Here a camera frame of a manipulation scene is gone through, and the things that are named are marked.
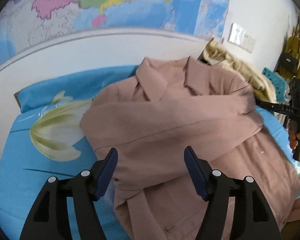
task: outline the pink jacket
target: pink jacket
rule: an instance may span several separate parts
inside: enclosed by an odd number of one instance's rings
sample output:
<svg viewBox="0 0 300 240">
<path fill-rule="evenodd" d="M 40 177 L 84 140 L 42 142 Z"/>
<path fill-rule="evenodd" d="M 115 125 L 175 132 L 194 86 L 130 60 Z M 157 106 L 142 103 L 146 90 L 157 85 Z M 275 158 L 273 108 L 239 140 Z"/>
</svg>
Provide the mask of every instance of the pink jacket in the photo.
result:
<svg viewBox="0 0 300 240">
<path fill-rule="evenodd" d="M 183 152 L 227 176 L 252 176 L 280 228 L 300 180 L 255 111 L 252 87 L 235 73 L 193 58 L 145 58 L 136 75 L 104 88 L 81 127 L 97 157 L 119 153 L 114 173 L 117 217 L 135 240 L 195 239 L 208 203 L 197 194 Z M 231 231 L 229 201 L 223 239 Z"/>
</svg>

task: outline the beige blanket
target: beige blanket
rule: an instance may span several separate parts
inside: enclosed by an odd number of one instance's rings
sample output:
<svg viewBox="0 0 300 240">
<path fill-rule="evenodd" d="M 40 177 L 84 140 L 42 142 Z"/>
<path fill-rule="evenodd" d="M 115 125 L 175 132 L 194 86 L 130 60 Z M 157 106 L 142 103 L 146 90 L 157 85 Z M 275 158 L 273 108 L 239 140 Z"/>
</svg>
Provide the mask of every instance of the beige blanket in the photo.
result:
<svg viewBox="0 0 300 240">
<path fill-rule="evenodd" d="M 218 65 L 238 73 L 242 80 L 252 85 L 254 94 L 259 100 L 277 102 L 275 87 L 271 81 L 248 63 L 230 54 L 216 40 L 210 40 L 202 54 L 210 65 Z"/>
</svg>

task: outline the bed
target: bed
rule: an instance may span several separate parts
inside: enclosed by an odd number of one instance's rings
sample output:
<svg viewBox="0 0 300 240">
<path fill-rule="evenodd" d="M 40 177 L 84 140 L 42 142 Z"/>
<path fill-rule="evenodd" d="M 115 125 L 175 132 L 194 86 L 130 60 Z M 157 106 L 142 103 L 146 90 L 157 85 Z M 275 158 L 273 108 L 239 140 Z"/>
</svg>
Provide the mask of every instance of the bed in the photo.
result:
<svg viewBox="0 0 300 240">
<path fill-rule="evenodd" d="M 81 117 L 103 87 L 134 75 L 136 68 L 119 66 L 74 73 L 39 82 L 15 95 L 21 114 L 11 127 L 0 163 L 0 225 L 10 240 L 19 239 L 30 208 L 48 177 L 71 178 L 97 161 L 79 128 Z M 257 110 L 300 172 L 285 129 L 270 112 Z M 128 240 L 113 212 L 113 191 L 109 187 L 95 208 L 108 240 Z M 78 240 L 71 198 L 68 213 L 73 239 Z"/>
</svg>

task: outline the world map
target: world map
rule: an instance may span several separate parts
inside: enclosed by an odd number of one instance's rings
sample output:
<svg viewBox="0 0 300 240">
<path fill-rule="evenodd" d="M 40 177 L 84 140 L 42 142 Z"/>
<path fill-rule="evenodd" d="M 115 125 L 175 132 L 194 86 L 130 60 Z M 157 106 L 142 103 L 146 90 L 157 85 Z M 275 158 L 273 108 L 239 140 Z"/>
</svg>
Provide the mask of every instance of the world map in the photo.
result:
<svg viewBox="0 0 300 240">
<path fill-rule="evenodd" d="M 146 27 L 221 38 L 229 0 L 10 0 L 0 13 L 0 65 L 54 37 Z"/>
</svg>

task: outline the light switch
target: light switch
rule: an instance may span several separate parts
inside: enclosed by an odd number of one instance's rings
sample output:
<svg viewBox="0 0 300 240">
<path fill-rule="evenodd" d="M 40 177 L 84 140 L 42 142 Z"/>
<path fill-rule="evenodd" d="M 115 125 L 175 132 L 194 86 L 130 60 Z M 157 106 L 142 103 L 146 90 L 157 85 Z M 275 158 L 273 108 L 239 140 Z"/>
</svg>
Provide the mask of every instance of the light switch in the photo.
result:
<svg viewBox="0 0 300 240">
<path fill-rule="evenodd" d="M 252 53 L 256 40 L 252 38 L 246 31 L 236 23 L 232 24 L 229 42 L 239 46 L 240 48 Z"/>
</svg>

